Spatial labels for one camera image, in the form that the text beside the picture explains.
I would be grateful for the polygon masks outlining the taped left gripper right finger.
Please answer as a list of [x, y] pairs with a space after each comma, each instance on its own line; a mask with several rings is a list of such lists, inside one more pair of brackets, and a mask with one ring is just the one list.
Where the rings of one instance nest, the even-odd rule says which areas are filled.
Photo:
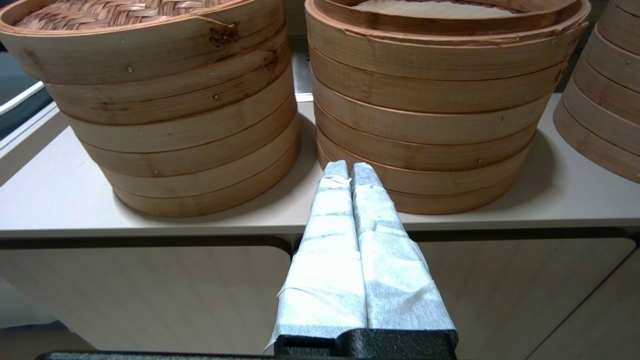
[[406, 232], [374, 168], [357, 162], [350, 179], [368, 327], [454, 332], [425, 256]]

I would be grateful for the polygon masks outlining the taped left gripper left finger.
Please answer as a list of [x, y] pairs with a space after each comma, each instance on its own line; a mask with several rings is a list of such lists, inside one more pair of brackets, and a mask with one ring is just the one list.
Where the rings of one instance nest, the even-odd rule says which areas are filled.
[[367, 325], [365, 282], [345, 161], [329, 162], [310, 216], [277, 294], [278, 312], [265, 353], [281, 336], [336, 338]]

